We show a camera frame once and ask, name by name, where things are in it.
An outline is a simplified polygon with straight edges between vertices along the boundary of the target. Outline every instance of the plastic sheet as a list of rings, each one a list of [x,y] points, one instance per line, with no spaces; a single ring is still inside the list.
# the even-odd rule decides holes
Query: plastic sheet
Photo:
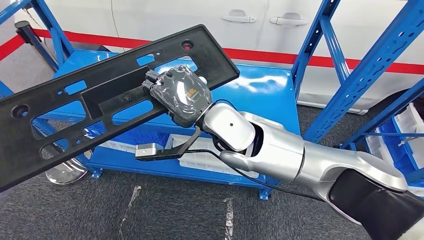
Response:
[[[226,203],[226,214],[225,214],[225,240],[233,239],[233,229],[234,229],[234,209],[233,209],[233,199],[226,198],[223,201]]]

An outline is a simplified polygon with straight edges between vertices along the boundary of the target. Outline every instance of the rectangular slot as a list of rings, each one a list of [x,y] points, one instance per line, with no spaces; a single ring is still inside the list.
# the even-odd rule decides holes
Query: rectangular slot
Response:
[[[147,64],[149,64],[151,62],[154,62],[155,61],[155,56],[153,56],[153,54],[150,53],[150,54],[147,54],[147,55],[144,55],[144,56],[141,56],[141,57],[137,58],[136,61],[137,61],[138,65],[140,67],[142,67],[142,66],[147,65]]]
[[[81,80],[81,81],[77,81],[75,83],[72,83],[69,86],[66,86],[65,91],[67,92],[67,94],[71,95],[71,94],[77,93],[79,91],[82,91],[86,88],[87,88],[86,81]]]
[[[83,104],[76,100],[35,117],[31,124],[33,127],[42,130],[44,136],[35,135],[36,139],[41,139],[79,123],[85,118],[86,111],[83,108]]]
[[[120,77],[111,79],[84,91],[81,95],[93,119],[113,114],[144,94],[142,82],[146,78],[148,67],[141,67]]]
[[[193,61],[191,57],[184,56],[184,57],[169,61],[167,63],[164,63],[162,65],[159,65],[154,68],[154,71],[161,74],[163,72],[168,71],[171,68],[175,68],[180,65],[186,65],[193,72],[198,69],[198,66],[196,65],[196,63]]]
[[[91,125],[88,125],[84,128],[85,136],[89,139],[94,139],[106,132],[105,125],[102,121],[97,121]]]
[[[57,141],[54,141],[50,144],[45,145],[41,149],[40,155],[45,160],[51,159],[65,152],[66,150],[68,150],[68,147],[69,147],[68,140],[66,140],[65,138],[61,138]]]
[[[153,109],[153,105],[149,100],[144,100],[135,105],[132,105],[124,110],[115,113],[112,116],[112,122],[115,125],[121,125],[138,116],[141,116]]]

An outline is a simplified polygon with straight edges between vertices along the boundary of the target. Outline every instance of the cable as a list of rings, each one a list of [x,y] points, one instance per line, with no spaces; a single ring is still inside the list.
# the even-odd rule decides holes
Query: cable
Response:
[[[211,151],[209,149],[186,150],[185,153],[188,153],[188,154],[190,154],[190,153],[209,153],[209,154],[212,154],[213,156],[215,156],[215,158],[221,160],[220,159],[220,156],[218,154],[216,154],[215,152],[213,152],[213,151]],[[237,168],[234,168],[234,167],[228,165],[227,163],[225,163],[225,164],[228,167],[230,167],[231,169],[233,169],[236,173],[242,175],[243,177],[245,177],[245,178],[249,179],[250,181],[253,181],[253,182],[257,183],[257,184],[263,185],[263,186],[268,187],[268,188],[271,188],[271,189],[275,189],[275,190],[281,191],[283,193],[293,194],[293,195],[297,195],[297,196],[300,196],[300,197],[304,197],[304,198],[308,198],[308,199],[313,199],[313,200],[317,200],[317,201],[320,201],[320,202],[325,202],[324,200],[322,200],[321,198],[319,198],[317,196],[313,196],[313,195],[309,195],[309,194],[304,194],[304,193],[301,193],[301,192],[296,192],[296,191],[291,191],[291,190],[286,190],[286,189],[283,189],[283,188],[280,188],[280,187],[277,187],[277,186],[274,186],[274,185],[270,185],[270,184],[265,183],[265,182],[261,182],[261,181],[259,181],[257,179],[254,179],[253,177],[250,177],[250,176],[244,174],[243,172],[241,172]]]
[[[235,109],[236,111],[237,111],[237,108],[230,102],[230,101],[228,101],[227,99],[223,99],[223,98],[221,98],[221,99],[218,99],[218,100],[216,100],[214,103],[216,104],[217,102],[226,102],[226,103],[228,103],[229,105],[231,105],[231,107],[233,108],[233,109]]]

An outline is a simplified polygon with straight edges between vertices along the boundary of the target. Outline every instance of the black mounting bracket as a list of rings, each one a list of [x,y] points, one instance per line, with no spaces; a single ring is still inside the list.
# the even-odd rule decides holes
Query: black mounting bracket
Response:
[[[154,61],[139,66],[136,59],[149,54]],[[197,25],[0,100],[0,192],[165,113],[142,82],[149,69],[184,56],[195,62],[194,73],[205,77],[211,90],[240,74],[206,27]],[[65,91],[81,80],[86,89],[73,94]],[[145,100],[152,103],[151,111],[120,125],[113,123],[115,113]],[[81,102],[85,119],[37,139],[32,120],[74,101]],[[105,133],[81,140],[84,128],[100,121]],[[58,140],[69,143],[67,150],[44,159],[42,149]]]

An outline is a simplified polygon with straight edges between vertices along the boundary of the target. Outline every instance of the blue shelf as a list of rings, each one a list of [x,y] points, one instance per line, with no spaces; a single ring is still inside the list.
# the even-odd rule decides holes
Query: blue shelf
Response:
[[[67,74],[87,65],[99,62],[115,56],[116,53],[76,49],[72,55],[60,66],[54,77]],[[150,56],[139,58],[139,65],[150,62]],[[161,72],[181,64],[194,67],[194,63],[187,59],[177,59],[158,67]],[[263,67],[237,64],[240,77],[212,91],[213,99],[227,99],[231,101],[239,111],[251,112],[267,119],[283,124],[290,132],[300,135],[299,119],[294,97],[294,88],[290,69]],[[148,111],[145,106],[136,109],[138,114]],[[75,104],[63,106],[55,111],[45,114],[47,119],[79,122],[84,118],[84,110]],[[126,122],[134,117],[134,112],[121,112],[115,120]],[[95,137],[104,129],[93,126],[89,134]],[[127,144],[142,144],[145,142],[162,143],[166,134],[191,135],[194,128],[182,128],[171,121],[171,118],[163,114],[149,122],[142,124],[116,138],[114,141]],[[262,188],[261,198],[268,199],[270,188],[263,187],[243,176],[231,175],[219,172],[205,171],[200,169],[181,167],[177,159],[141,162],[135,160],[133,153],[119,151],[111,148],[98,146],[91,159],[84,164],[93,171],[94,177],[99,177],[101,169],[152,174],[165,177],[174,177],[190,180],[199,180],[212,183],[240,185],[246,187]],[[260,174],[260,181],[277,184],[278,181]]]
[[[262,185],[250,181],[244,176],[181,167],[178,159],[143,162],[135,160],[133,153],[101,146],[96,147],[94,154],[89,161],[89,165],[98,169],[102,168],[163,177],[201,180],[211,183],[238,185],[244,187],[262,187]],[[260,174],[257,180],[265,182],[265,176]]]
[[[87,65],[115,56],[116,53],[76,49],[60,67],[54,77],[67,74]],[[191,60],[178,59],[162,65],[162,69],[181,64],[193,64]],[[300,135],[299,119],[294,98],[291,71],[284,68],[263,67],[237,64],[240,77],[212,91],[213,99],[227,99],[239,111],[251,112],[264,118],[281,123],[295,134]],[[148,109],[141,107],[139,114]],[[78,122],[84,118],[84,111],[73,105],[61,107],[44,115],[48,119]],[[131,120],[131,114],[121,114],[121,121]],[[143,124],[149,129],[160,129],[163,133],[191,135],[194,128],[177,126],[171,118],[163,114]]]

